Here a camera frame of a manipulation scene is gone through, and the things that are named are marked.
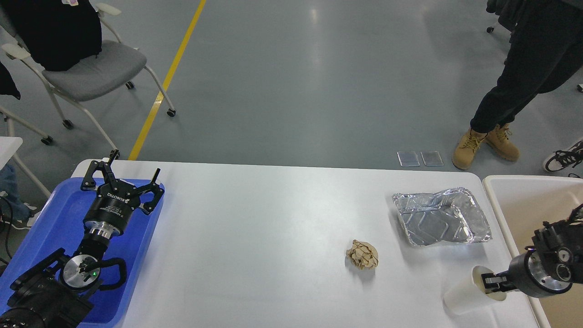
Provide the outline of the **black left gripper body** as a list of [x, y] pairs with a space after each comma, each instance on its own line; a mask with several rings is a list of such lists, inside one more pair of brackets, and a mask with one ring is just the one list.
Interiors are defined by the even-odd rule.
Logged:
[[123, 235], [134, 210], [141, 203], [138, 189], [127, 181], [120, 181], [117, 186], [106, 182], [100, 185], [96, 189], [96, 198], [83, 218], [85, 233], [104, 231], [105, 237]]

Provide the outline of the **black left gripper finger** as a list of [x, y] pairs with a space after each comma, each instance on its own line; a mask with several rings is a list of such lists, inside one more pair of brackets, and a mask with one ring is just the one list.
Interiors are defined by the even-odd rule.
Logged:
[[[160, 168], [156, 169], [152, 180], [148, 184], [133, 188], [133, 210], [139, 209], [144, 214], [149, 215], [156, 208], [165, 192], [165, 190], [157, 183], [160, 171]], [[153, 198], [144, 203], [141, 200], [141, 197], [148, 193], [152, 193]]]
[[114, 187], [117, 187], [118, 180], [114, 176], [114, 172], [111, 169], [111, 164], [114, 162], [115, 159], [119, 158], [119, 150], [114, 149], [110, 152], [110, 156], [107, 160], [102, 160], [100, 162], [92, 161], [89, 164], [89, 168], [86, 171], [85, 176], [83, 177], [81, 183], [81, 190], [83, 191], [90, 191], [96, 190], [97, 185], [93, 178], [93, 175], [96, 171], [102, 173], [104, 183], [105, 184], [112, 184]]

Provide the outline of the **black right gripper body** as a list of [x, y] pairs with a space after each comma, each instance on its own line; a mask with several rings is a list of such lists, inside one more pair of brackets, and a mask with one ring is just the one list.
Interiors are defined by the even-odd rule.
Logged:
[[501, 292], [518, 289], [531, 297], [550, 297], [570, 291], [573, 283], [560, 282], [545, 271], [537, 251], [527, 251], [514, 257], [508, 270], [498, 274], [506, 280], [500, 282]]

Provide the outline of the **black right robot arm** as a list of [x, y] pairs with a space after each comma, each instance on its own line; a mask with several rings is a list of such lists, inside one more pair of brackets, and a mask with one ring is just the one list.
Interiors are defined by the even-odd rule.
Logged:
[[535, 230], [533, 245], [512, 259], [508, 270], [481, 274], [485, 292], [519, 290], [527, 296], [542, 298], [570, 291], [583, 282], [582, 205], [558, 222], [543, 222]]

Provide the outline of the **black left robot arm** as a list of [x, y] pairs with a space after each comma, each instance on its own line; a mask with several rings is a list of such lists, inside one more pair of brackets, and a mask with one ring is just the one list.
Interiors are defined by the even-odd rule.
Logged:
[[127, 312], [162, 209], [160, 169], [115, 177], [91, 160], [63, 181], [1, 278], [3, 328], [116, 328]]

